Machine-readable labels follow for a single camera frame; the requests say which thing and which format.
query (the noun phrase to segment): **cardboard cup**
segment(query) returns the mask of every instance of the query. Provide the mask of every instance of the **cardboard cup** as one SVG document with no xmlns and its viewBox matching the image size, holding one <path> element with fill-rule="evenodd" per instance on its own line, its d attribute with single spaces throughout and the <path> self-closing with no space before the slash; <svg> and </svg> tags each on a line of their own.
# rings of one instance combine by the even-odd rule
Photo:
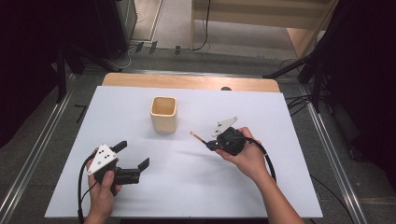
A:
<svg viewBox="0 0 396 224">
<path fill-rule="evenodd" d="M 152 100 L 151 121 L 157 133 L 173 133 L 177 128 L 177 100 L 173 97 L 157 96 Z"/>
</svg>

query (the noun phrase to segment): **black cable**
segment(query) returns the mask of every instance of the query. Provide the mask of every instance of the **black cable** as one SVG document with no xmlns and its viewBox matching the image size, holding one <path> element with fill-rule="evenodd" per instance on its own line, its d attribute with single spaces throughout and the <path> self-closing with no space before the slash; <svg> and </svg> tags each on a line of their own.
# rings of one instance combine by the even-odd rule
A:
<svg viewBox="0 0 396 224">
<path fill-rule="evenodd" d="M 352 220 L 352 223 L 353 223 L 352 215 L 350 215 L 349 210 L 347 209 L 347 206 L 341 201 L 341 199 L 338 198 L 337 195 L 335 195 L 335 193 L 332 192 L 331 189 L 329 189 L 326 185 L 324 185 L 324 184 L 323 184 L 320 180 L 318 180 L 316 177 L 314 177 L 314 176 L 312 176 L 312 175 L 309 175 L 309 176 L 311 176 L 311 178 L 313 178 L 314 180 L 316 180 L 323 188 L 325 188 L 326 190 L 328 190 L 328 191 L 332 194 L 332 196 L 334 196 L 335 199 L 337 199 L 337 201 L 338 201 L 341 205 L 343 205 L 343 207 L 345 208 L 347 214 L 349 215 L 349 218 Z"/>
<path fill-rule="evenodd" d="M 302 96 L 300 98 L 296 98 L 293 101 L 291 101 L 290 103 L 288 103 L 288 109 L 292 109 L 295 106 L 299 105 L 300 103 L 305 102 L 305 101 L 309 101 L 309 100 L 310 100 L 310 98 L 305 97 L 305 96 Z"/>
<path fill-rule="evenodd" d="M 309 94 L 309 95 L 301 95 L 301 96 L 286 97 L 285 100 L 291 100 L 291 99 L 295 99 L 295 98 L 302 98 L 302 97 L 309 97 L 309 96 L 312 96 L 312 94 Z"/>
<path fill-rule="evenodd" d="M 206 26 L 205 26 L 205 42 L 204 42 L 204 44 L 202 44 L 202 46 L 201 47 L 199 47 L 198 49 L 193 49 L 192 51 L 197 51 L 197 50 L 200 50 L 201 48 L 203 48 L 204 47 L 204 45 L 206 44 L 206 41 L 207 41 L 207 33 L 208 33 L 208 31 L 207 31 L 207 22 L 209 21 L 209 11 L 210 11 L 210 0 L 209 0 L 209 3 L 207 4 L 207 12 L 206 12 Z"/>
<path fill-rule="evenodd" d="M 282 64 L 285 63 L 285 62 L 288 62 L 288 61 L 297 61 L 297 60 L 298 60 L 298 59 L 286 59 L 286 60 L 283 60 L 283 61 L 279 64 L 278 69 L 280 70 L 281 67 L 282 67 Z"/>
<path fill-rule="evenodd" d="M 271 159 L 268 156 L 267 150 L 265 150 L 265 148 L 262 146 L 262 144 L 260 144 L 258 141 L 254 140 L 253 138 L 245 137 L 245 139 L 247 139 L 249 143 L 256 144 L 256 146 L 262 151 L 262 154 L 264 154 L 265 160 L 268 163 L 268 167 L 270 168 L 271 177 L 276 182 L 276 174 L 275 174 L 274 165 L 272 164 Z"/>
<path fill-rule="evenodd" d="M 205 21 L 202 20 L 202 27 L 204 28 L 205 33 L 207 34 L 207 28 L 205 28 Z M 206 50 L 206 52 L 208 52 L 210 50 L 210 44 L 207 43 L 207 45 L 209 46 L 209 48 Z"/>
<path fill-rule="evenodd" d="M 78 220 L 79 223 L 84 223 L 84 215 L 82 214 L 82 199 L 81 199 L 81 182 L 82 182 L 82 174 L 84 173 L 84 169 L 85 166 L 87 165 L 88 161 L 90 161 L 91 159 L 93 159 L 95 157 L 96 153 L 93 153 L 91 156 L 89 156 L 87 158 L 87 160 L 85 160 L 82 163 L 81 169 L 79 170 L 79 176 L 78 176 Z"/>
<path fill-rule="evenodd" d="M 87 191 L 85 191 L 84 195 L 82 195 L 81 201 L 84 201 L 85 195 L 91 191 L 91 189 L 97 184 L 98 182 L 95 181 L 95 183 L 89 188 L 87 189 Z"/>
</svg>

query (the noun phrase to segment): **white table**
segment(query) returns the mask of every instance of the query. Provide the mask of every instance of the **white table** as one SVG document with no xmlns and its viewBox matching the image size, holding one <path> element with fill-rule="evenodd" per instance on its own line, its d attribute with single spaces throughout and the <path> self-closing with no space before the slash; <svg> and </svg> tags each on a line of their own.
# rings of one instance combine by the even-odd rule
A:
<svg viewBox="0 0 396 224">
<path fill-rule="evenodd" d="M 178 125 L 155 133 L 149 107 L 155 96 L 177 98 Z M 282 93 L 98 87 L 70 152 L 46 217 L 76 217 L 78 172 L 93 149 L 122 140 L 121 168 L 150 157 L 137 185 L 117 195 L 113 217 L 267 217 L 254 183 L 231 163 L 190 136 L 211 140 L 217 121 L 237 116 L 267 149 L 277 184 L 301 217 L 322 217 Z M 83 191 L 87 186 L 84 175 Z M 84 199 L 87 215 L 89 195 Z"/>
</svg>

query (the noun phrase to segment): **wooden table edge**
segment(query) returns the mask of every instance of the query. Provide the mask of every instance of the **wooden table edge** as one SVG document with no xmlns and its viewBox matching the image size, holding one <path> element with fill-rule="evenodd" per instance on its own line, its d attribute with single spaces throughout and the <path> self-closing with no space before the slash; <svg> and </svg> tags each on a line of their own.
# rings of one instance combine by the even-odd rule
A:
<svg viewBox="0 0 396 224">
<path fill-rule="evenodd" d="M 108 73 L 102 85 L 197 90 L 221 90 L 228 87 L 232 91 L 280 92 L 273 79 L 184 74 Z"/>
</svg>

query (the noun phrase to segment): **wire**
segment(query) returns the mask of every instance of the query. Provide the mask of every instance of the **wire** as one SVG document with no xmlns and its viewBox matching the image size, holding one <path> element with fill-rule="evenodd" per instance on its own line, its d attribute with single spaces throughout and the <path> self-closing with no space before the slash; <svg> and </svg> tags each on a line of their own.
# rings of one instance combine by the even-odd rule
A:
<svg viewBox="0 0 396 224">
<path fill-rule="evenodd" d="M 81 201 L 84 200 L 85 195 L 91 191 L 91 189 L 97 184 L 98 182 L 96 181 L 89 189 L 87 189 L 87 191 L 85 191 L 84 195 L 82 195 Z"/>
<path fill-rule="evenodd" d="M 270 173 L 271 173 L 271 177 L 275 180 L 276 182 L 276 174 L 275 174 L 275 169 L 274 169 L 274 165 L 271 162 L 270 157 L 268 156 L 267 150 L 265 150 L 265 148 L 262 146 L 262 144 L 260 144 L 258 141 L 254 140 L 253 138 L 249 138 L 249 137 L 245 137 L 245 139 L 249 142 L 249 143 L 254 143 L 256 144 L 256 146 L 262 151 L 262 154 L 264 154 L 264 158 L 267 161 L 268 167 L 270 168 Z"/>
<path fill-rule="evenodd" d="M 143 21 L 146 18 L 146 16 L 143 13 L 140 13 L 140 12 L 136 12 L 136 15 L 142 15 L 142 17 L 143 17 L 142 20 L 137 21 L 136 23 L 139 23 L 139 22 Z"/>
<path fill-rule="evenodd" d="M 295 99 L 295 98 L 301 98 L 301 97 L 309 97 L 309 96 L 312 96 L 312 94 L 309 94 L 309 95 L 301 95 L 301 96 L 286 97 L 285 100 L 290 100 L 290 99 Z"/>
<path fill-rule="evenodd" d="M 129 65 L 131 65 L 131 56 L 129 55 L 129 52 L 131 52 L 132 49 L 135 49 L 135 47 L 131 47 L 130 49 L 128 49 L 128 51 L 127 51 L 127 53 L 126 53 L 126 54 L 128 55 L 128 59 L 129 59 L 129 62 L 128 62 L 127 65 L 125 65 L 125 66 L 118 66 L 118 65 L 114 64 L 113 62 L 111 62 L 110 60 L 108 60 L 108 62 L 111 63 L 113 66 L 115 66 L 115 67 L 117 67 L 117 68 L 120 68 L 120 69 L 122 69 L 122 68 L 127 68 Z"/>
<path fill-rule="evenodd" d="M 200 50 L 200 49 L 203 48 L 204 45 L 206 44 L 206 41 L 207 41 L 207 33 L 208 33 L 208 31 L 207 31 L 207 22 L 209 21 L 209 12 L 210 12 L 210 0 L 209 0 L 209 3 L 207 4 L 206 25 L 205 25 L 205 28 L 204 28 L 204 30 L 205 30 L 205 41 L 204 41 L 204 43 L 202 44 L 201 47 L 199 47 L 198 49 L 193 49 L 192 51 Z"/>
<path fill-rule="evenodd" d="M 353 223 L 352 216 L 350 215 L 349 210 L 348 210 L 347 207 L 344 205 L 344 203 L 341 201 L 341 199 L 338 198 L 337 195 L 335 195 L 335 193 L 332 192 L 332 190 L 330 190 L 326 185 L 324 185 L 324 184 L 323 184 L 320 180 L 318 180 L 316 177 L 312 176 L 311 174 L 310 174 L 309 176 L 311 176 L 311 178 L 313 178 L 314 180 L 316 180 L 321 186 L 323 186 L 323 188 L 325 188 L 326 190 L 328 190 L 328 191 L 335 197 L 335 199 L 336 199 L 341 205 L 343 205 L 343 207 L 345 208 L 347 214 L 349 215 L 349 218 L 352 220 L 352 223 Z"/>
<path fill-rule="evenodd" d="M 79 223 L 84 223 L 84 215 L 82 214 L 82 199 L 81 199 L 81 181 L 82 181 L 82 174 L 84 173 L 85 166 L 87 165 L 88 161 L 93 159 L 95 157 L 96 153 L 93 153 L 91 156 L 89 156 L 81 166 L 81 169 L 79 170 L 79 176 L 78 176 L 78 220 Z"/>
<path fill-rule="evenodd" d="M 293 109 L 295 106 L 300 105 L 300 104 L 302 104 L 304 102 L 311 102 L 312 101 L 310 98 L 296 99 L 296 100 L 300 100 L 300 101 L 296 101 L 296 102 L 288 104 L 288 109 Z"/>
<path fill-rule="evenodd" d="M 283 60 L 283 61 L 279 64 L 278 69 L 280 70 L 281 67 L 282 67 L 282 64 L 285 63 L 285 62 L 289 62 L 289 61 L 298 61 L 298 59 L 287 59 L 287 60 Z"/>
<path fill-rule="evenodd" d="M 292 108 L 295 107 L 296 105 L 299 105 L 300 103 L 302 103 L 302 102 L 304 102 L 304 101 L 310 100 L 310 98 L 308 98 L 308 97 L 310 97 L 310 96 L 301 96 L 301 97 L 295 98 L 295 99 L 292 100 L 290 103 L 288 103 L 288 109 L 292 109 Z"/>
<path fill-rule="evenodd" d="M 203 43 L 203 45 L 201 46 L 201 47 L 199 47 L 198 49 L 162 49 L 162 48 L 156 48 L 156 49 L 158 49 L 158 50 L 177 50 L 177 51 L 189 51 L 189 52 L 195 52 L 195 51 L 198 51 L 198 50 L 200 50 L 205 44 L 206 44 L 206 42 L 207 42 L 207 35 L 208 35 L 208 31 L 207 31 L 207 24 L 208 24 L 208 21 L 209 21 L 209 12 L 210 12 L 210 3 L 211 3 L 211 0 L 209 0 L 209 2 L 208 2 L 208 4 L 207 4 L 207 12 L 206 12 L 206 24 L 204 24 L 204 20 L 202 20 L 202 24 L 203 24 L 203 26 L 204 26 L 204 31 L 205 31 L 205 42 Z M 209 48 L 206 50 L 206 52 L 208 52 L 209 50 L 210 50 L 210 44 L 209 43 L 207 43 L 207 45 L 209 46 Z"/>
</svg>

